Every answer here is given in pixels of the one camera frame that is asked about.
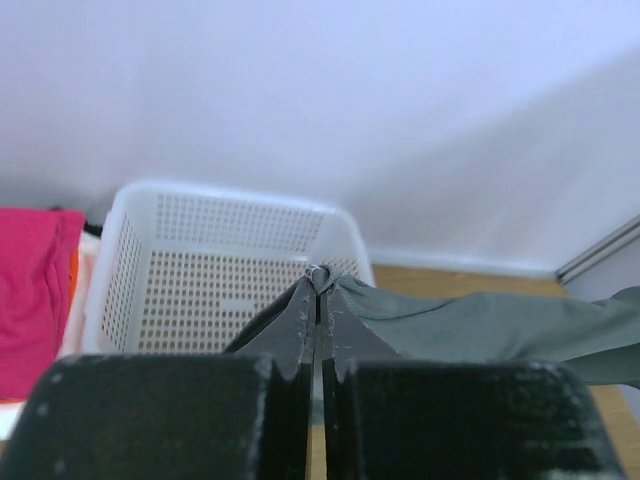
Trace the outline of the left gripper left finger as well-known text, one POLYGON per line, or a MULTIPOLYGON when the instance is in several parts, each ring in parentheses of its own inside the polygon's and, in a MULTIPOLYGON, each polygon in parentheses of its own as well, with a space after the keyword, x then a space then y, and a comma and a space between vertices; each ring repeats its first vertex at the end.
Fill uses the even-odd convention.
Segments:
POLYGON ((2 452, 2 477, 306 478, 316 306, 303 278, 220 353, 55 362, 2 452))

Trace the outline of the grey t shirt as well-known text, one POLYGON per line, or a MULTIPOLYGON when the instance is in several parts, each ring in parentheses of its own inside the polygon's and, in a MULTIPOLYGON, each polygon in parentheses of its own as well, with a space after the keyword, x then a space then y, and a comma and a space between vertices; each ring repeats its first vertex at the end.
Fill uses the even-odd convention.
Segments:
POLYGON ((305 275, 317 294, 340 294, 369 330, 410 359, 556 362, 589 385, 639 386, 636 287, 593 302, 505 292, 437 299, 376 288, 328 265, 305 275))

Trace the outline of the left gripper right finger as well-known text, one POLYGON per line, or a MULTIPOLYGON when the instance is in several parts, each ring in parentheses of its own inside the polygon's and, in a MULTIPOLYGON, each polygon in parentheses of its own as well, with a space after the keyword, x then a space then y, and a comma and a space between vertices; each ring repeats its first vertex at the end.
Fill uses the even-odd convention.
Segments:
POLYGON ((319 298, 331 479, 621 479, 584 383, 549 362, 409 360, 319 298))

